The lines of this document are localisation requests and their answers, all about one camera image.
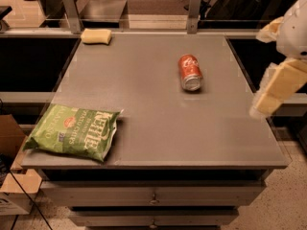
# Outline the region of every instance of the drawer handle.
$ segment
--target drawer handle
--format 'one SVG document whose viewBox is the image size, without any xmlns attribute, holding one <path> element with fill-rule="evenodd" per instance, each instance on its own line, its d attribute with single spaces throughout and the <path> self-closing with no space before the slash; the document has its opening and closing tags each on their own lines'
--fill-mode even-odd
<svg viewBox="0 0 307 230">
<path fill-rule="evenodd" d="M 153 223 L 150 225 L 150 228 L 151 229 L 156 229 L 157 228 L 157 225 L 155 225 L 154 220 L 153 220 Z"/>
<path fill-rule="evenodd" d="M 157 200 L 156 198 L 155 198 L 155 194 L 153 194 L 153 199 L 150 201 L 150 204 L 151 205 L 156 205 L 156 204 L 158 204 L 160 201 L 159 200 Z"/>
</svg>

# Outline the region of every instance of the metal post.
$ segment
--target metal post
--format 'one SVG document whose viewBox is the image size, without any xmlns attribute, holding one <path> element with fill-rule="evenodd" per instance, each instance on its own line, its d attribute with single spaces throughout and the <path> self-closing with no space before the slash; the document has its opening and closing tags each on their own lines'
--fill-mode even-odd
<svg viewBox="0 0 307 230">
<path fill-rule="evenodd" d="M 198 30 L 201 0 L 190 0 L 187 19 L 187 33 L 195 34 Z"/>
<path fill-rule="evenodd" d="M 79 13 L 74 0 L 63 0 L 63 4 L 68 17 L 70 30 L 73 34 L 80 34 L 83 30 L 83 24 L 79 18 Z"/>
</svg>

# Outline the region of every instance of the cabinet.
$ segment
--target cabinet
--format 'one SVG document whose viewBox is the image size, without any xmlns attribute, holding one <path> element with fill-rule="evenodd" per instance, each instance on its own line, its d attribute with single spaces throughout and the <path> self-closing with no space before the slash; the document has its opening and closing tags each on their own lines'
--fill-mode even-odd
<svg viewBox="0 0 307 230">
<path fill-rule="evenodd" d="M 200 91 L 182 90 L 177 61 L 198 60 Z M 114 33 L 80 44 L 52 100 L 124 109 L 104 163 L 28 150 L 42 191 L 88 229 L 208 229 L 229 224 L 286 161 L 223 34 Z"/>
</svg>

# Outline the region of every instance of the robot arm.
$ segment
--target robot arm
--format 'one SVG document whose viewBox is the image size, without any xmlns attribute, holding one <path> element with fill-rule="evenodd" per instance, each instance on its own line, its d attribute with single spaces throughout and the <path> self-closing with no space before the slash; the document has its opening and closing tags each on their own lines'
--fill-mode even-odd
<svg viewBox="0 0 307 230">
<path fill-rule="evenodd" d="M 257 39 L 276 40 L 276 49 L 287 59 L 271 64 L 260 82 L 249 114 L 266 118 L 307 82 L 307 0 L 298 0 L 283 17 L 262 29 Z"/>
</svg>

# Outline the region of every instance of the coca-cola can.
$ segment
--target coca-cola can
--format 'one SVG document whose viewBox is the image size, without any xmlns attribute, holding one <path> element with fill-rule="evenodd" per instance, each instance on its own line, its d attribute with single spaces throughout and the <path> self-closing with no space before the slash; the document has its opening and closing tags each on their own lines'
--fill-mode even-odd
<svg viewBox="0 0 307 230">
<path fill-rule="evenodd" d="M 202 86 L 202 73 L 196 57 L 183 55 L 178 62 L 181 75 L 181 86 L 185 90 L 194 91 Z"/>
</svg>

